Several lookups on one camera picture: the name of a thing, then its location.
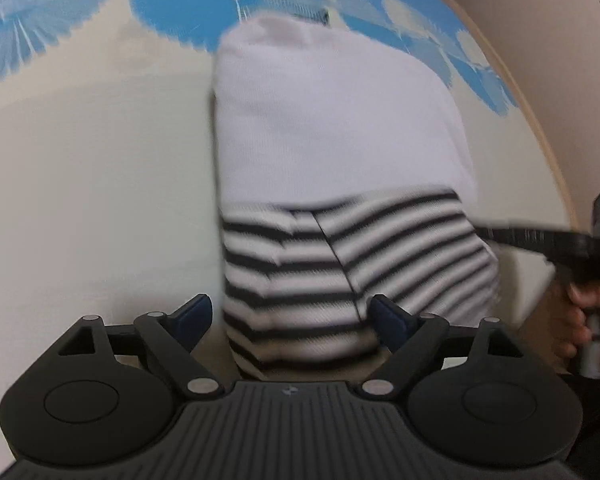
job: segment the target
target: white wall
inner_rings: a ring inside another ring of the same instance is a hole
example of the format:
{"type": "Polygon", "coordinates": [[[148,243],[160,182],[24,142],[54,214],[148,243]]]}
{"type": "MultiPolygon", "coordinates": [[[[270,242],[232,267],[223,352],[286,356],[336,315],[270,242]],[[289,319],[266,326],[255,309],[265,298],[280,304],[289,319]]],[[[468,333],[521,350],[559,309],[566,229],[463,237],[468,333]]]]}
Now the white wall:
{"type": "Polygon", "coordinates": [[[600,0],[457,0],[544,127],[580,223],[600,192],[600,0]]]}

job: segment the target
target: wooden bed frame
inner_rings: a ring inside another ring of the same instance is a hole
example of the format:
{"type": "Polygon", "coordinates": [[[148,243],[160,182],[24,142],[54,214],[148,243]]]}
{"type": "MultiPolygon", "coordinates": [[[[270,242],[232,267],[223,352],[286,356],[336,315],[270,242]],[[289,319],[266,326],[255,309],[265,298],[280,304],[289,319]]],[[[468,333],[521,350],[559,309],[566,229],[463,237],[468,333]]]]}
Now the wooden bed frame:
{"type": "MultiPolygon", "coordinates": [[[[580,228],[575,209],[573,207],[573,202],[571,199],[571,195],[567,188],[566,182],[562,175],[562,171],[560,170],[560,166],[558,165],[558,161],[554,155],[553,150],[551,149],[551,145],[547,140],[544,131],[542,130],[542,126],[540,125],[538,118],[533,113],[529,102],[526,100],[525,95],[522,93],[520,87],[516,84],[516,81],[513,79],[511,72],[503,62],[502,58],[496,53],[494,47],[491,45],[489,40],[484,36],[484,34],[480,31],[480,28],[474,23],[466,11],[456,2],[455,0],[442,0],[453,12],[456,13],[458,18],[464,23],[464,26],[467,28],[469,33],[474,37],[474,40],[478,43],[478,46],[482,49],[485,57],[493,67],[493,69],[498,73],[498,75],[502,78],[502,80],[506,83],[506,85],[511,90],[514,95],[518,105],[520,106],[520,110],[522,111],[527,123],[531,127],[536,139],[538,140],[538,144],[544,153],[544,158],[546,159],[551,172],[554,175],[556,186],[558,187],[558,192],[562,198],[562,202],[564,203],[564,207],[569,215],[571,228],[577,230],[580,228]]],[[[560,287],[557,286],[557,283],[552,282],[547,290],[544,292],[538,305],[532,311],[532,313],[525,319],[518,330],[518,336],[534,351],[536,352],[542,359],[544,359],[547,364],[551,365],[554,369],[558,371],[564,371],[564,363],[558,359],[554,352],[552,351],[552,338],[548,332],[548,323],[549,323],[549,305],[554,303],[555,301],[560,301],[557,298],[557,294],[560,294],[560,287]]]]}
{"type": "Polygon", "coordinates": [[[558,192],[560,192],[560,196],[562,198],[562,202],[564,203],[564,207],[567,210],[569,215],[571,228],[579,229],[580,225],[578,223],[578,219],[575,213],[575,209],[573,207],[573,201],[571,199],[571,195],[567,188],[564,177],[562,176],[562,171],[560,170],[560,166],[558,165],[558,161],[555,158],[554,152],[551,149],[549,141],[547,140],[544,131],[542,130],[542,126],[540,125],[538,118],[533,113],[529,102],[526,100],[525,95],[522,93],[520,87],[516,84],[511,72],[504,64],[502,58],[496,53],[494,47],[491,45],[489,40],[484,36],[484,34],[480,31],[480,28],[474,23],[466,11],[456,2],[455,0],[442,0],[453,12],[456,13],[460,21],[467,28],[469,33],[474,37],[474,40],[478,43],[478,46],[482,49],[485,57],[493,67],[493,69],[498,73],[498,75],[502,78],[502,80],[506,83],[506,85],[511,90],[511,93],[515,97],[518,105],[520,106],[520,110],[522,111],[526,122],[531,127],[536,139],[538,140],[538,144],[540,144],[540,148],[544,153],[544,158],[551,169],[551,172],[554,175],[556,186],[558,187],[558,192]]]}

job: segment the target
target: striped shirt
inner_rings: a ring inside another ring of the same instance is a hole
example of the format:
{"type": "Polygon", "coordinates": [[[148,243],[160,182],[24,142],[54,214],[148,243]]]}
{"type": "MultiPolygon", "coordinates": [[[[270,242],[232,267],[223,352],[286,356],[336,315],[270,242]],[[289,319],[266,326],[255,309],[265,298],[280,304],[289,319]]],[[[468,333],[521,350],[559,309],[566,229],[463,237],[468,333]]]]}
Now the striped shirt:
{"type": "Polygon", "coordinates": [[[497,260],[449,189],[225,206],[222,232],[223,317],[248,378],[364,378],[387,356],[366,316],[375,294],[463,326],[496,296],[497,260]]]}

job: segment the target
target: hand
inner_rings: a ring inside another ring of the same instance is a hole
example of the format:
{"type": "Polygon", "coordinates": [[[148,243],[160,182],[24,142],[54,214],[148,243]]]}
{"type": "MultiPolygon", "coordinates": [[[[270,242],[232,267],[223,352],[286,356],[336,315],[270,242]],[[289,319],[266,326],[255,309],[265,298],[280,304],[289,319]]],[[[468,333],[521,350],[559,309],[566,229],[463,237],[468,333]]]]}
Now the hand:
{"type": "Polygon", "coordinates": [[[576,355],[576,347],[591,341],[591,330],[585,326],[583,308],[600,307],[600,282],[570,285],[564,290],[558,283],[549,306],[549,330],[554,338],[552,349],[563,359],[576,355]]]}

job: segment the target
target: folded clothing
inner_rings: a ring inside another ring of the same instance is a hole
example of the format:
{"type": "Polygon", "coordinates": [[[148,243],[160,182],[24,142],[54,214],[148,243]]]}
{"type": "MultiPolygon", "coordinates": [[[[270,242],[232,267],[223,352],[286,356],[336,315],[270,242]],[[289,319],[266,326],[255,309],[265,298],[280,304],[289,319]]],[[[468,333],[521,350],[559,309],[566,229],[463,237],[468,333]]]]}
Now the folded clothing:
{"type": "Polygon", "coordinates": [[[477,326],[497,260],[450,189],[376,192],[320,209],[222,210],[223,306],[238,368],[268,380],[361,380],[385,359],[366,304],[477,326]]]}
{"type": "Polygon", "coordinates": [[[222,203],[315,204],[422,185],[476,200],[458,108],[405,52],[264,13],[222,37],[214,89],[222,203]]]}
{"type": "Polygon", "coordinates": [[[262,14],[222,38],[215,91],[223,315],[244,376],[364,378],[386,357],[375,294],[465,326],[487,315],[497,261],[464,214],[462,121],[428,67],[262,14]]]}

